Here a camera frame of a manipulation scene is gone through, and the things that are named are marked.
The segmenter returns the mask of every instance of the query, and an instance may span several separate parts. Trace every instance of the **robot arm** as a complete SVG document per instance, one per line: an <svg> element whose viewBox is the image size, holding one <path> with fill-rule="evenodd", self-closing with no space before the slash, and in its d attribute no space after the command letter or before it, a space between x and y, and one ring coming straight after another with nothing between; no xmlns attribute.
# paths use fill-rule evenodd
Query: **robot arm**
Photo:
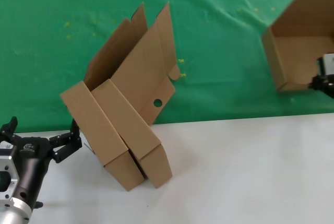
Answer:
<svg viewBox="0 0 334 224"><path fill-rule="evenodd" d="M328 53L317 59L318 75L309 88L319 90L334 99L334 54Z"/></svg>
<svg viewBox="0 0 334 224"><path fill-rule="evenodd" d="M82 147L74 120L69 133L50 140L15 135L17 124L13 117L0 129L0 204L5 207L0 224L28 223L32 211L43 206L37 197L50 161L60 163Z"/></svg>

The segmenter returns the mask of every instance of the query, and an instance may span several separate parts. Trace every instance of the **cardboard box flap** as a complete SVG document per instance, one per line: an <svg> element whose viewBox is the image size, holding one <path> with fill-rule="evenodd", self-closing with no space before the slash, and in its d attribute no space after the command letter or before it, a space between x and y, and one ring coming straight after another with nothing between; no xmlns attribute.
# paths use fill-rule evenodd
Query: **cardboard box flap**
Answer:
<svg viewBox="0 0 334 224"><path fill-rule="evenodd" d="M146 104L139 111L142 119L148 125L152 125L174 93L175 87L166 76L159 85L159 88L151 95Z"/></svg>
<svg viewBox="0 0 334 224"><path fill-rule="evenodd" d="M143 157L140 165L155 188L161 187L173 176L162 145L159 145L150 154Z"/></svg>
<svg viewBox="0 0 334 224"><path fill-rule="evenodd" d="M61 98L103 166L128 151L83 81L63 92Z"/></svg>
<svg viewBox="0 0 334 224"><path fill-rule="evenodd" d="M138 159L161 144L151 128L110 80L94 89L92 94Z"/></svg>
<svg viewBox="0 0 334 224"><path fill-rule="evenodd" d="M165 77L158 32L151 27L111 77L111 81L140 112Z"/></svg>
<svg viewBox="0 0 334 224"><path fill-rule="evenodd" d="M176 63L173 25L169 2L167 2L165 7L158 14L157 19L153 23L153 27L156 27L158 31L166 72L172 80L177 80L180 77L180 70Z"/></svg>
<svg viewBox="0 0 334 224"><path fill-rule="evenodd" d="M123 20L89 64L84 79L89 90L92 91L113 75L147 29L144 5L141 4L131 22Z"/></svg>
<svg viewBox="0 0 334 224"><path fill-rule="evenodd" d="M104 168L127 191L135 188L145 180L129 152L124 152Z"/></svg>
<svg viewBox="0 0 334 224"><path fill-rule="evenodd" d="M286 76L282 68L281 60L277 53L277 47L273 39L271 28L269 27L262 36L263 45L267 53L267 59L276 88L279 89L286 84Z"/></svg>
<svg viewBox="0 0 334 224"><path fill-rule="evenodd" d="M126 28L130 25L130 20L125 18L121 22L121 24L115 29L115 31L111 34L109 39L104 43L102 48L97 52L94 58L89 62L88 68L85 74L85 79L87 76L90 76L91 73L96 70L99 66L100 62L105 62L104 58L108 58L110 51L109 47L114 44L114 42L122 35L122 33L126 30Z"/></svg>
<svg viewBox="0 0 334 224"><path fill-rule="evenodd" d="M272 25L276 36L317 36L334 31L331 0L294 0Z"/></svg>

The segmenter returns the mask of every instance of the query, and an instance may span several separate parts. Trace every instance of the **cardboard panel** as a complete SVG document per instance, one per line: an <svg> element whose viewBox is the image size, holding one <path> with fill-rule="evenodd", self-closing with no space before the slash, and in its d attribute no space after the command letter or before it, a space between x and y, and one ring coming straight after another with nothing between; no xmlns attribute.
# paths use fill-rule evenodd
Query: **cardboard panel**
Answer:
<svg viewBox="0 0 334 224"><path fill-rule="evenodd" d="M111 77L111 81L140 112L165 77L158 32L151 27Z"/></svg>
<svg viewBox="0 0 334 224"><path fill-rule="evenodd" d="M172 80L177 80L180 77L180 70L176 64L176 51L169 2L158 14L153 27L158 31L166 72Z"/></svg>
<svg viewBox="0 0 334 224"><path fill-rule="evenodd" d="M302 91L307 90L308 84L293 84L293 83L286 83L284 86L282 86L279 91L285 92L285 91Z"/></svg>
<svg viewBox="0 0 334 224"><path fill-rule="evenodd" d="M139 164L155 188L161 187L173 177L166 152L162 145L159 145L142 158Z"/></svg>
<svg viewBox="0 0 334 224"><path fill-rule="evenodd" d="M289 83L306 88L317 75L316 60L334 52L331 37L275 37L275 42Z"/></svg>
<svg viewBox="0 0 334 224"><path fill-rule="evenodd" d="M287 82L287 79L284 75L280 58L277 55L277 49L274 40L275 39L272 35L271 29L268 28L262 37L262 41L267 54L268 64L275 82L275 86L277 89L279 89Z"/></svg>
<svg viewBox="0 0 334 224"><path fill-rule="evenodd" d="M325 29L334 29L334 3L331 0L294 0L284 13L275 21L272 26L276 36L297 36L303 35L303 27L321 26ZM297 25L295 30L280 30L281 26Z"/></svg>
<svg viewBox="0 0 334 224"><path fill-rule="evenodd" d="M166 76L165 79L160 84L159 88L151 95L150 99L140 110L139 114L142 119L148 124L152 125L159 113L162 111L163 107L169 101L169 99L175 93L175 88L171 81ZM154 101L158 99L161 100L162 105L160 107L154 106Z"/></svg>
<svg viewBox="0 0 334 224"><path fill-rule="evenodd" d="M92 76L94 71L100 68L100 63L105 63L111 55L112 52L110 51L111 46L118 40L118 38L125 32L126 28L130 25L130 21L125 18L121 24L116 28L116 30L111 34L109 39L105 42L102 48L97 52L94 58L90 61L86 74L85 79Z"/></svg>
<svg viewBox="0 0 334 224"><path fill-rule="evenodd" d="M83 81L63 92L61 98L102 165L128 150Z"/></svg>
<svg viewBox="0 0 334 224"><path fill-rule="evenodd" d="M104 168L127 191L135 188L145 180L128 151L118 156Z"/></svg>
<svg viewBox="0 0 334 224"><path fill-rule="evenodd" d="M133 154L141 159L161 142L110 80L92 92L94 98Z"/></svg>
<svg viewBox="0 0 334 224"><path fill-rule="evenodd" d="M90 73L84 79L91 91L114 74L125 57L146 33L147 22L143 4L133 14L129 25L127 27L121 25L121 27L125 29L117 32L115 36L113 34L111 39L106 42L98 52L98 57L96 57L98 61L94 61L94 68L90 68Z"/></svg>

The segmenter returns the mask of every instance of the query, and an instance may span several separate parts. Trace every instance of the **open cardboard box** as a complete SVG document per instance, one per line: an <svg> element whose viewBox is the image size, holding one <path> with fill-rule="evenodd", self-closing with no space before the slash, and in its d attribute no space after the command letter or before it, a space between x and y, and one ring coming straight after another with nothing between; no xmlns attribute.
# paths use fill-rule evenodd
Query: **open cardboard box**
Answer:
<svg viewBox="0 0 334 224"><path fill-rule="evenodd" d="M263 35L279 91L306 90L317 75L316 60L334 52L331 0L294 0Z"/></svg>
<svg viewBox="0 0 334 224"><path fill-rule="evenodd" d="M155 187L172 177L149 125L175 93L170 78L179 76L169 3L149 29L142 4L92 59L84 80L61 94L101 164L128 191L145 175Z"/></svg>

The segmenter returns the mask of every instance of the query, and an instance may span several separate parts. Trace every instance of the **cardboard box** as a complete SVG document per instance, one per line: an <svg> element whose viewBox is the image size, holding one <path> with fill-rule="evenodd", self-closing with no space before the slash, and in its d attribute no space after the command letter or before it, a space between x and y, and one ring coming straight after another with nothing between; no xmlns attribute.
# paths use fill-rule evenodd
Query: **cardboard box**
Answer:
<svg viewBox="0 0 334 224"><path fill-rule="evenodd" d="M140 171L155 187L172 177L149 125L175 93L169 78L179 76L169 3L149 29L142 4L92 59L84 81L61 94L101 164L127 190L144 180Z"/></svg>
<svg viewBox="0 0 334 224"><path fill-rule="evenodd" d="M263 35L279 91L305 90L317 75L316 60L334 52L331 0L294 0Z"/></svg>

